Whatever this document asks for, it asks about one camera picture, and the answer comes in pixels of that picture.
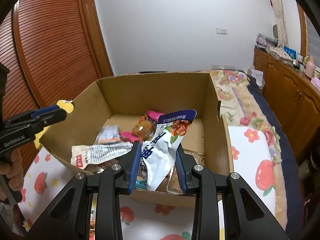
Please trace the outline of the left hand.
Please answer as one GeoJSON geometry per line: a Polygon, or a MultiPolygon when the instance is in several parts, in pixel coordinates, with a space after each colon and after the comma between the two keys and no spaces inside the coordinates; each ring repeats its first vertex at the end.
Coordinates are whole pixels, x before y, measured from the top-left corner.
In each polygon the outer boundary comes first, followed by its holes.
{"type": "Polygon", "coordinates": [[[12,164],[7,164],[1,161],[1,175],[7,176],[9,179],[9,187],[13,191],[20,191],[23,188],[24,176],[19,148],[12,151],[11,162],[12,164]]]}

